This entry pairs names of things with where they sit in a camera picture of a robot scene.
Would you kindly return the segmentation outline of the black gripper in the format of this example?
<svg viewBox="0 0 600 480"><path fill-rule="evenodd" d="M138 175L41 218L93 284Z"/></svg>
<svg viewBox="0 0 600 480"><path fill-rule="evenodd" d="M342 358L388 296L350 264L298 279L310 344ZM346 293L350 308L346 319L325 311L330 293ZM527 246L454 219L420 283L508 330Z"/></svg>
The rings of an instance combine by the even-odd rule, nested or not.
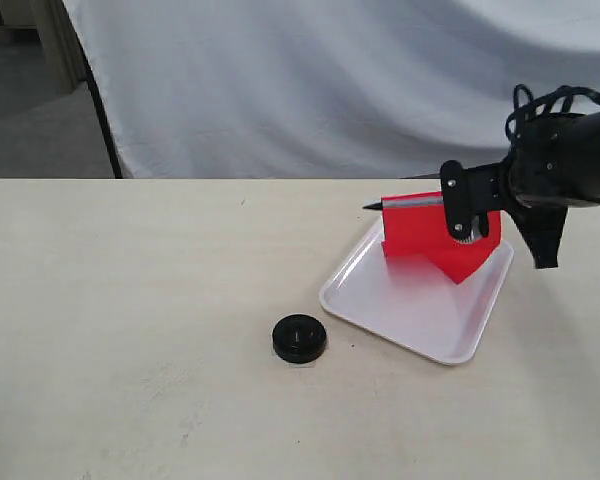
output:
<svg viewBox="0 0 600 480"><path fill-rule="evenodd" d="M456 160L443 163L439 176L451 237L489 236L488 213L474 217L472 205L496 209L586 207L588 198L562 178L556 156L561 130L578 118L549 115L526 123L500 162L469 168L467 173Z"/></svg>

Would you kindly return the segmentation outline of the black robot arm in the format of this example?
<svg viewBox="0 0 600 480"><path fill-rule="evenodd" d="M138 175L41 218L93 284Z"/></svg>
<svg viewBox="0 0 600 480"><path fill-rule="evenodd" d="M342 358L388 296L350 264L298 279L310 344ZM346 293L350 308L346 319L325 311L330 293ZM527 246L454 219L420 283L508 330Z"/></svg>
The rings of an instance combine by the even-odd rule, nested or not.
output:
<svg viewBox="0 0 600 480"><path fill-rule="evenodd" d="M600 206L600 112L527 120L502 160L471 168L449 160L439 179L456 240L473 229L485 235L495 211L506 212L525 238L558 238L569 209Z"/></svg>

